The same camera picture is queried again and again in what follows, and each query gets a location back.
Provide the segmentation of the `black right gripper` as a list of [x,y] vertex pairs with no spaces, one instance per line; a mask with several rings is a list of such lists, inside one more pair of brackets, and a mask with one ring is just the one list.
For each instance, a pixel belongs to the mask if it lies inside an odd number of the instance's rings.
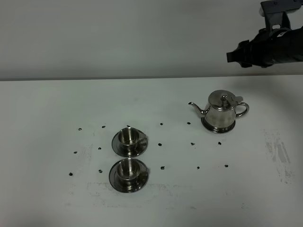
[[226,54],[227,62],[237,62],[242,68],[249,68],[253,66],[253,59],[251,49],[253,41],[245,40],[238,44],[238,47]]

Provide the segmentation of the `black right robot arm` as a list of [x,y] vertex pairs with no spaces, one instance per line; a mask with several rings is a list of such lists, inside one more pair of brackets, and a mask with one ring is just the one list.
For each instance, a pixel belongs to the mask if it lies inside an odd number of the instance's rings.
[[302,62],[303,29],[280,28],[269,32],[263,28],[254,39],[240,42],[226,56],[228,62],[237,62],[243,68]]

